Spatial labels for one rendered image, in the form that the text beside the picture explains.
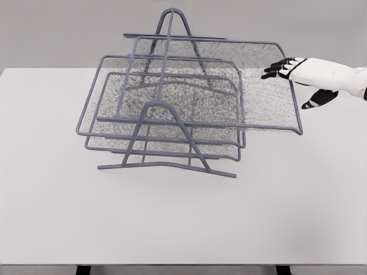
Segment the large grey mesh folder tray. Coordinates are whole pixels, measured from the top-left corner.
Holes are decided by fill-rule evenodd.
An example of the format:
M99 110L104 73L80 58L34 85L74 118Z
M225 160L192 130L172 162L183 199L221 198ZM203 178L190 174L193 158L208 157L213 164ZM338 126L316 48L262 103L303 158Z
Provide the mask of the large grey mesh folder tray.
M98 120L302 134L292 84L262 80L274 42L138 36L110 115Z

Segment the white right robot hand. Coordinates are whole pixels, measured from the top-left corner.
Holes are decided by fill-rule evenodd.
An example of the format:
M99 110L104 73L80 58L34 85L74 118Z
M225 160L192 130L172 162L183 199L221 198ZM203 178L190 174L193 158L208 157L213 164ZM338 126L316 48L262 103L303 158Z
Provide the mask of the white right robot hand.
M338 96L340 90L362 96L363 85L357 81L357 71L349 66L318 58L290 57L265 68L261 79L281 77L294 83L317 88L302 109L323 106Z

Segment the small grey mesh folder tray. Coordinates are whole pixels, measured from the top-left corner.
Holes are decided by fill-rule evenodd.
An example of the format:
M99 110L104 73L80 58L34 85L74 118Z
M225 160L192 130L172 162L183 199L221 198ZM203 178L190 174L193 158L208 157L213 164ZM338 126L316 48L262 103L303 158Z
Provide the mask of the small grey mesh folder tray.
M111 72L97 86L83 129L94 150L238 161L240 120L239 90L227 77Z

